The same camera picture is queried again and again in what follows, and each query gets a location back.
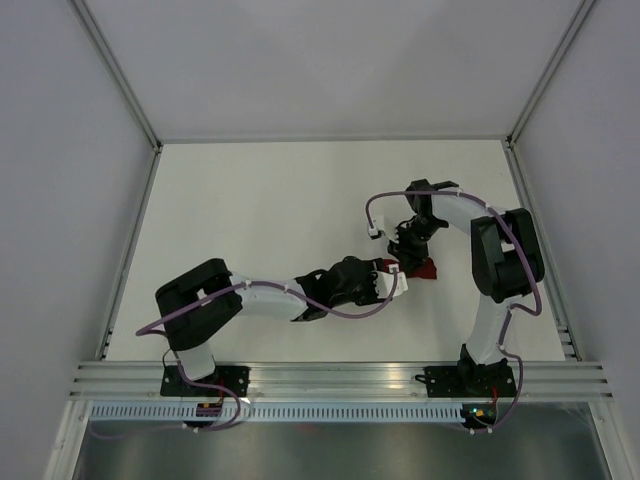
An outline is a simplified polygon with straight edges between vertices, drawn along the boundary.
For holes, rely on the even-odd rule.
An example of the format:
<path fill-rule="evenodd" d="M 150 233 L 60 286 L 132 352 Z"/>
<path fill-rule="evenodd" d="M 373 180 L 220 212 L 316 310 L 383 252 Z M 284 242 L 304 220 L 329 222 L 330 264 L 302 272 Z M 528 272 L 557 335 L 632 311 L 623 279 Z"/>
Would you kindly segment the dark red cloth napkin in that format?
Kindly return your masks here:
<path fill-rule="evenodd" d="M 391 265 L 397 264 L 397 260 L 385 258 L 383 260 L 384 268 L 387 273 L 390 272 Z M 400 268 L 400 271 L 403 272 L 407 279 L 418 278 L 424 280 L 436 280 L 437 279 L 437 267 L 435 266 L 434 261 L 431 258 L 427 258 L 425 263 L 416 269 L 406 270 L 404 267 Z"/>

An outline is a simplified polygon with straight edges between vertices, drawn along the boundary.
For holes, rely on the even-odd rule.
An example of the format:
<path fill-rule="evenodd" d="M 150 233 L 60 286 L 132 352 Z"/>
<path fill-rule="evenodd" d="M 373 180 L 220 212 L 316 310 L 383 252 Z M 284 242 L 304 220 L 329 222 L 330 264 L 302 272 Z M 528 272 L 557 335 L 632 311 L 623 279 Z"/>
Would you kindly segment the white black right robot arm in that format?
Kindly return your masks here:
<path fill-rule="evenodd" d="M 471 273 L 480 292 L 472 333 L 453 366 L 427 366 L 416 375 L 431 398 L 513 398 L 519 382 L 504 353 L 513 308 L 539 294 L 545 266 L 530 212 L 500 211 L 463 197 L 451 181 L 412 182 L 406 198 L 414 215 L 400 223 L 387 251 L 409 278 L 433 279 L 428 243 L 454 226 L 470 238 Z"/>

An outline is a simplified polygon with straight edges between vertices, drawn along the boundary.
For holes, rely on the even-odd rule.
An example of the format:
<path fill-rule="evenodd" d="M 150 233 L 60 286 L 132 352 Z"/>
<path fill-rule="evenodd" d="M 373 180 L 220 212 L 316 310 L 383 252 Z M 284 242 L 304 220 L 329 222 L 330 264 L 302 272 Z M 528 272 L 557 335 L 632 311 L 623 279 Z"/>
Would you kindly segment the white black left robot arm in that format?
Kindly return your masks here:
<path fill-rule="evenodd" d="M 385 271 L 381 258 L 347 256 L 329 269 L 266 286 L 214 258 L 161 286 L 155 300 L 160 315 L 168 319 L 163 328 L 182 366 L 184 385 L 206 396 L 218 384 L 208 342 L 234 317 L 310 322 L 343 305 L 378 305 L 383 302 L 378 278 Z"/>

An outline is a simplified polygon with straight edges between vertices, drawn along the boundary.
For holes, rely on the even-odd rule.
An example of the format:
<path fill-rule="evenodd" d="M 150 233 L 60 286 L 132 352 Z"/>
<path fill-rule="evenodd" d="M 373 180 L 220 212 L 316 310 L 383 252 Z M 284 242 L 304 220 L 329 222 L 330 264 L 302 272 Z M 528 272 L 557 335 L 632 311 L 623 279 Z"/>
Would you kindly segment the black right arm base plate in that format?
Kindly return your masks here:
<path fill-rule="evenodd" d="M 429 398 L 513 398 L 517 391 L 513 370 L 506 364 L 481 366 L 473 372 L 431 365 L 415 379 L 425 385 Z"/>

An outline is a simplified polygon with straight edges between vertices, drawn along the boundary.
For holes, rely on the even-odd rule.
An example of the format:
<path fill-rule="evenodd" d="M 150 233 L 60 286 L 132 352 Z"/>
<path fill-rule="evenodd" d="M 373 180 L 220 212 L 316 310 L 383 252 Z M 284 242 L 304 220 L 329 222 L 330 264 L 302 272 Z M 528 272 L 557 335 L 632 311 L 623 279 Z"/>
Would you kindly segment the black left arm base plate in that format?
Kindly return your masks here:
<path fill-rule="evenodd" d="M 199 380 L 191 380 L 183 375 L 176 365 L 164 368 L 160 385 L 161 397 L 237 397 L 247 395 L 250 383 L 248 366 L 218 366 L 212 375 Z"/>

